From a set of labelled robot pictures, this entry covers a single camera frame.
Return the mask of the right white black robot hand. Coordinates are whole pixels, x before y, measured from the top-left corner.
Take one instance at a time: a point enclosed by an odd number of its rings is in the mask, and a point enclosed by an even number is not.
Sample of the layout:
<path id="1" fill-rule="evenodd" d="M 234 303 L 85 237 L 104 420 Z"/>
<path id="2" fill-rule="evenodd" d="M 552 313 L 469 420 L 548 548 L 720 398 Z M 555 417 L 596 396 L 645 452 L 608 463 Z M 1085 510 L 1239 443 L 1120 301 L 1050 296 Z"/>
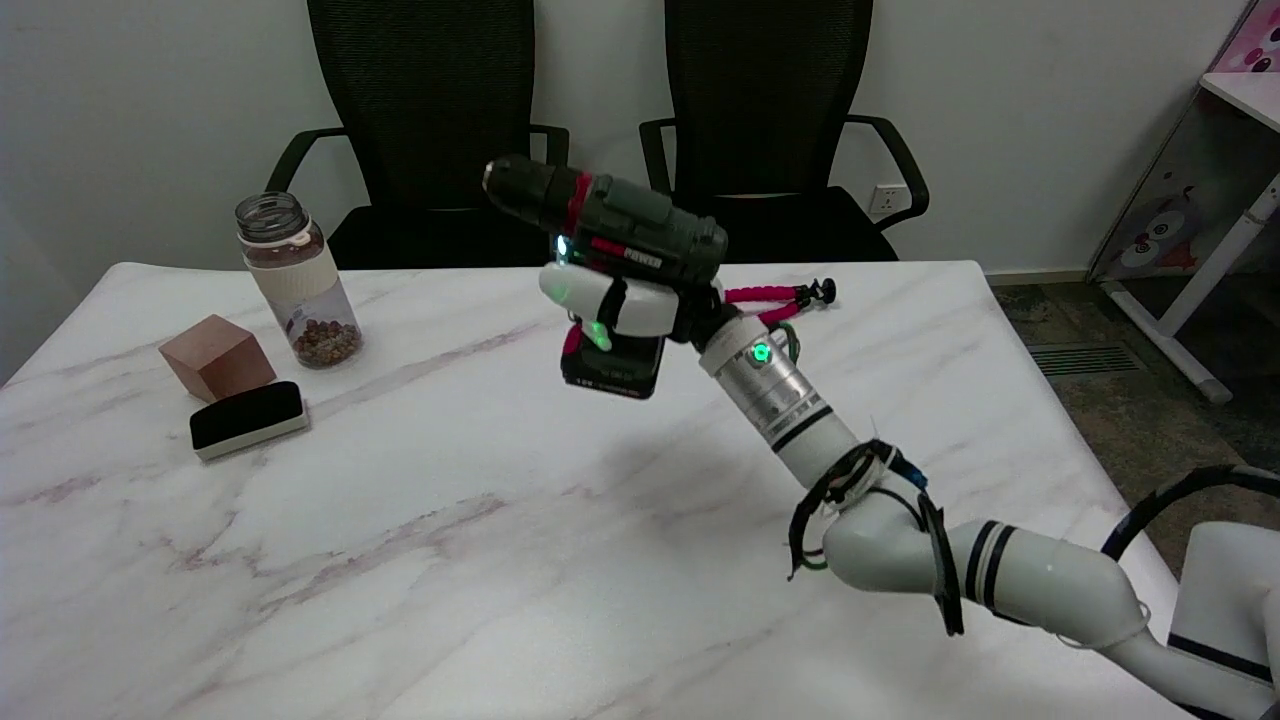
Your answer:
<path id="1" fill-rule="evenodd" d="M 728 306 L 718 279 L 684 290 L 579 265 L 549 263 L 538 274 L 541 293 L 564 309 L 602 350 L 616 337 L 700 343 L 723 323 Z"/>

